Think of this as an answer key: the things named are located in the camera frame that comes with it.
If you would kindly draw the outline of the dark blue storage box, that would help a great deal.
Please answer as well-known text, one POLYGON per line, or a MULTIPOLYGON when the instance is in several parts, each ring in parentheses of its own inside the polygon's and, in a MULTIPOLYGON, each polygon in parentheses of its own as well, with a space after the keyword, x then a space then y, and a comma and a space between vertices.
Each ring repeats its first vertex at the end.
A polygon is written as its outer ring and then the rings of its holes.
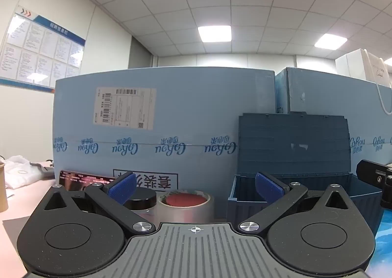
POLYGON ((245 113, 239 118, 237 171, 227 203, 227 221, 238 226, 268 202, 255 176, 266 172, 281 182, 299 182, 311 193, 338 183, 377 232, 381 190, 360 181, 351 167, 347 119, 337 115, 245 113))

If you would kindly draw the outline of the brown paper cup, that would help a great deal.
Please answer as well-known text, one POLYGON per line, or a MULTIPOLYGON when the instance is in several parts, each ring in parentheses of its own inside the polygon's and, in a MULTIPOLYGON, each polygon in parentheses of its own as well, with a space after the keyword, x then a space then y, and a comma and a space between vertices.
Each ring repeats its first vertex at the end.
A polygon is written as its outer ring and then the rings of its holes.
POLYGON ((0 163, 0 212, 8 209, 4 163, 0 163))

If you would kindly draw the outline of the smartphone with pink screen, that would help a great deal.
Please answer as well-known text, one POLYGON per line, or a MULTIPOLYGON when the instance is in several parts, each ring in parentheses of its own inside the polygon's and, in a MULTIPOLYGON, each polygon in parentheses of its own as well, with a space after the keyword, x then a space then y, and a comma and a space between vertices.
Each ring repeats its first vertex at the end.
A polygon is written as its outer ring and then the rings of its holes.
POLYGON ((80 191, 93 183, 108 184, 113 180, 113 177, 102 177, 66 170, 61 170, 59 174, 59 184, 68 191, 80 191))

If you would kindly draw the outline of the blue printed table mat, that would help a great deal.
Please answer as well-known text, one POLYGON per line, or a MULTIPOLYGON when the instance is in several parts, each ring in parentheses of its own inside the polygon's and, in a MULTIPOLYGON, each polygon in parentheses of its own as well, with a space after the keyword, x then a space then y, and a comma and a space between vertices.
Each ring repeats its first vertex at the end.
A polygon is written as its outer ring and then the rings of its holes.
POLYGON ((375 236, 375 253, 366 273, 374 278, 392 277, 392 229, 391 211, 385 210, 377 234, 375 236))

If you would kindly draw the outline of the large light blue carton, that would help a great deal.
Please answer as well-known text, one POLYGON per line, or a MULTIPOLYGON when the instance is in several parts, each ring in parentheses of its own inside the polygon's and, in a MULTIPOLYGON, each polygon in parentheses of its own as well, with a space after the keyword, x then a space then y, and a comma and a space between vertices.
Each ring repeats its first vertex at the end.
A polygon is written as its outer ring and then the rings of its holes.
POLYGON ((236 172, 239 118, 275 111, 274 72, 158 67, 61 79, 53 110, 56 172, 116 177, 157 191, 225 200, 236 172))

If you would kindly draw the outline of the white plastic bag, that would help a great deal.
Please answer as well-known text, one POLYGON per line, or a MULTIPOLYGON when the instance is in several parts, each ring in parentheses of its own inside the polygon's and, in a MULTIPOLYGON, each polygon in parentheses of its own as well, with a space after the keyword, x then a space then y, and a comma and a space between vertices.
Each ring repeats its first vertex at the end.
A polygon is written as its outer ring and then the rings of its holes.
POLYGON ((7 188, 15 190, 28 186, 42 177, 40 170, 21 155, 9 157, 3 163, 7 188))

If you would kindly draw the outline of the white paper bag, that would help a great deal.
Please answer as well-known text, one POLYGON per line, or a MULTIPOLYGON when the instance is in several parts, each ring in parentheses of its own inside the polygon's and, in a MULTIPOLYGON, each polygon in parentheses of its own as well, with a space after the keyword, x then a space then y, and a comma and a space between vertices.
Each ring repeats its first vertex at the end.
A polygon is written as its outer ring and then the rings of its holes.
POLYGON ((340 56, 335 63, 338 74, 374 83, 382 110, 386 115, 391 115, 391 109, 385 106, 381 95, 381 86, 391 90, 391 78, 382 58, 359 48, 340 56))

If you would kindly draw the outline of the black lid glass jar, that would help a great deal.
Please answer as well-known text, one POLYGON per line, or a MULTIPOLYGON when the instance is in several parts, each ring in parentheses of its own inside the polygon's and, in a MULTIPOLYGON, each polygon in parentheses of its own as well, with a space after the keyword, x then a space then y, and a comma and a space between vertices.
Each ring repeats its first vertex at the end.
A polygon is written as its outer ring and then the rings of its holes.
POLYGON ((151 214, 157 205, 156 191, 137 187, 133 195, 123 205, 135 212, 151 214))

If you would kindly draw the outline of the wall notice board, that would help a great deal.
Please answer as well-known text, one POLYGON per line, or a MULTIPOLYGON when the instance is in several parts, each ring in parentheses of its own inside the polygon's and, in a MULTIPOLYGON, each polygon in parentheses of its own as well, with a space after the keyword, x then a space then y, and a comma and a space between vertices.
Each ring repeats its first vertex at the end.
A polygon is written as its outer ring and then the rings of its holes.
POLYGON ((56 81, 80 73, 86 40, 18 6, 1 46, 1 84, 53 93, 56 81))

